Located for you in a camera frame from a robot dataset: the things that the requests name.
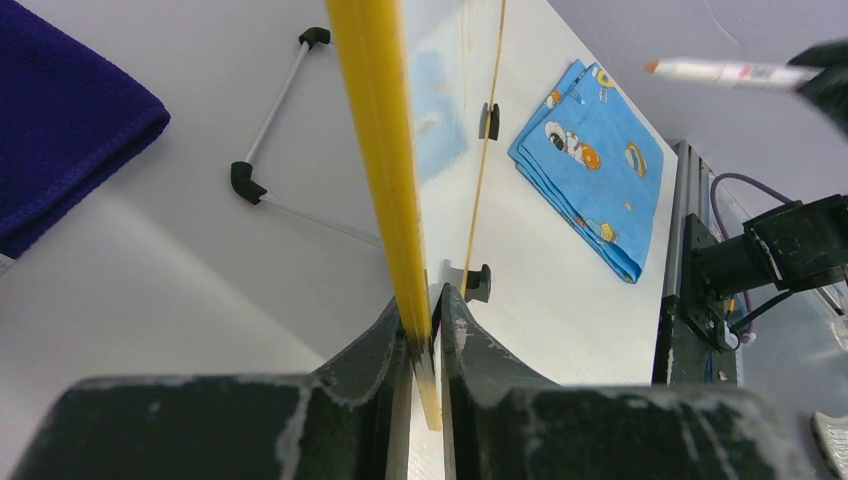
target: white rod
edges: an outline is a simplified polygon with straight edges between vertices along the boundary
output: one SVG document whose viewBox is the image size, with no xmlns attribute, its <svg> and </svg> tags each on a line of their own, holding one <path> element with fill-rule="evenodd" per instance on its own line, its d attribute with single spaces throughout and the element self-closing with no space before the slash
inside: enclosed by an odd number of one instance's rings
<svg viewBox="0 0 848 480">
<path fill-rule="evenodd" d="M 351 226 L 345 225 L 343 223 L 337 222 L 335 220 L 331 220 L 329 218 L 323 218 L 315 216 L 309 212 L 303 211 L 293 205 L 283 202 L 279 198 L 275 197 L 271 193 L 266 193 L 259 197 L 259 200 L 263 202 L 268 202 L 275 207 L 282 208 L 283 210 L 293 213 L 299 217 L 305 218 L 309 221 L 315 222 L 319 225 L 323 225 L 331 230 L 335 230 L 339 233 L 343 233 L 349 237 L 353 237 L 359 241 L 374 245 L 377 248 L 383 248 L 383 242 L 380 241 L 378 237 L 375 235 L 371 235 L 370 233 L 365 233 L 362 230 L 358 230 Z"/>
<path fill-rule="evenodd" d="M 283 104 L 283 99 L 286 98 L 286 93 L 289 91 L 289 87 L 291 86 L 291 83 L 294 80 L 295 74 L 297 74 L 297 69 L 300 68 L 300 62 L 303 61 L 303 58 L 306 56 L 306 52 L 308 51 L 309 43 L 301 43 L 300 52 L 298 52 L 297 58 L 294 61 L 294 65 L 292 66 L 292 69 L 289 72 L 289 76 L 288 78 L 286 78 L 286 83 L 284 83 L 283 88 L 280 89 L 280 93 L 277 95 L 277 99 L 274 101 L 274 106 L 271 108 L 271 113 L 268 114 L 268 118 L 266 118 L 265 123 L 262 124 L 262 128 L 259 130 L 259 134 L 256 136 L 256 140 L 253 141 L 253 145 L 250 147 L 250 150 L 244 157 L 245 163 L 253 163 L 253 157 L 256 156 L 256 152 L 259 150 L 259 146 L 262 145 L 262 140 L 265 139 L 265 134 L 268 133 L 268 127 L 271 126 L 271 122 L 274 121 L 274 117 L 277 116 L 277 110 L 279 110 L 280 105 Z"/>
</svg>

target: black cable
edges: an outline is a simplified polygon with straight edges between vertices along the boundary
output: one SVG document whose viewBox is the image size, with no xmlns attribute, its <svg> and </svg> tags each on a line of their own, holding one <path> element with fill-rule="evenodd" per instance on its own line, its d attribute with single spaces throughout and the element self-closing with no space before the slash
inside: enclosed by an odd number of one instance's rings
<svg viewBox="0 0 848 480">
<path fill-rule="evenodd" d="M 791 297 L 793 293 L 795 293 L 795 292 L 793 292 L 791 290 L 787 290 L 783 293 L 777 294 L 774 297 L 768 299 L 768 301 L 766 303 L 755 308 L 754 311 L 749 313 L 748 315 L 745 315 L 745 317 L 743 317 L 742 320 L 739 320 L 738 322 L 734 323 L 730 327 L 730 330 L 738 336 L 739 334 L 737 332 L 739 331 L 740 328 L 743 328 L 743 327 L 745 327 L 745 325 L 748 325 L 749 323 L 753 322 L 755 318 L 757 318 L 760 315 L 769 311 L 771 309 L 771 307 L 773 307 L 773 306 L 777 305 L 778 303 L 780 303 L 780 302 L 786 300 L 787 298 Z"/>
</svg>

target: pen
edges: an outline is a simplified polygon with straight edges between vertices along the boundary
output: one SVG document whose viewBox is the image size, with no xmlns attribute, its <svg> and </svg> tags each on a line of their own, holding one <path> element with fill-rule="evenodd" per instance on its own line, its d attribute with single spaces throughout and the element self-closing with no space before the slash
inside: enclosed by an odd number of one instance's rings
<svg viewBox="0 0 848 480">
<path fill-rule="evenodd" d="M 648 63 L 645 72 L 671 80 L 709 83 L 728 88 L 783 91 L 794 90 L 812 80 L 822 69 L 671 58 Z"/>
</svg>

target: folded cloth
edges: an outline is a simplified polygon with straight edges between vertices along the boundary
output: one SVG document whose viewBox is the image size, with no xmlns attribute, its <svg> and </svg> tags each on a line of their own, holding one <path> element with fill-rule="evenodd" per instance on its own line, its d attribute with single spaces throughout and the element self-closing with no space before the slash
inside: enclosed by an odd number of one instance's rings
<svg viewBox="0 0 848 480">
<path fill-rule="evenodd" d="M 0 255 L 18 258 L 169 120 L 118 67 L 0 0 Z"/>
<path fill-rule="evenodd" d="M 653 232 L 663 153 L 598 64 L 579 62 L 519 135 L 517 168 L 625 281 Z"/>
</svg>

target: black cylinder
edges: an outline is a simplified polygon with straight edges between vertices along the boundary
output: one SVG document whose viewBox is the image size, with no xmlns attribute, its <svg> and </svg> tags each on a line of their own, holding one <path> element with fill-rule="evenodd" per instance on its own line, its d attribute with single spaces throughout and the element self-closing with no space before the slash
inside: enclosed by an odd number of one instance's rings
<svg viewBox="0 0 848 480">
<path fill-rule="evenodd" d="M 773 282 L 770 266 L 742 235 L 696 250 L 694 256 L 693 273 L 705 277 L 719 297 Z"/>
</svg>

